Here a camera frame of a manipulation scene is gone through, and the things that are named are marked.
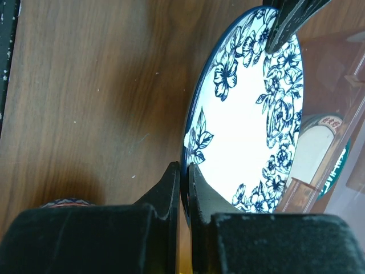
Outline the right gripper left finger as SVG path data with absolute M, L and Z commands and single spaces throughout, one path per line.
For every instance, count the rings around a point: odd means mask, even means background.
M 1 241 L 2 273 L 177 273 L 180 166 L 129 205 L 20 213 Z

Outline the blue floral plate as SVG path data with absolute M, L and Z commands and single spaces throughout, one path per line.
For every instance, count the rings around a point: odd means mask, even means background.
M 189 207 L 188 167 L 231 206 L 273 213 L 286 189 L 301 127 L 304 72 L 293 35 L 265 47 L 278 10 L 257 6 L 223 33 L 201 72 L 181 153 L 180 193 Z

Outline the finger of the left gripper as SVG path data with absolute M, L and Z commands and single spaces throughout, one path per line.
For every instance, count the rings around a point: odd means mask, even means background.
M 262 1 L 264 6 L 277 9 L 265 50 L 276 53 L 315 13 L 331 0 L 272 0 Z

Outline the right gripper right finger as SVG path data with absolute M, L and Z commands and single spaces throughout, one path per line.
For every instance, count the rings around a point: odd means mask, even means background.
M 364 253 L 341 218 L 242 213 L 188 169 L 194 273 L 363 273 Z

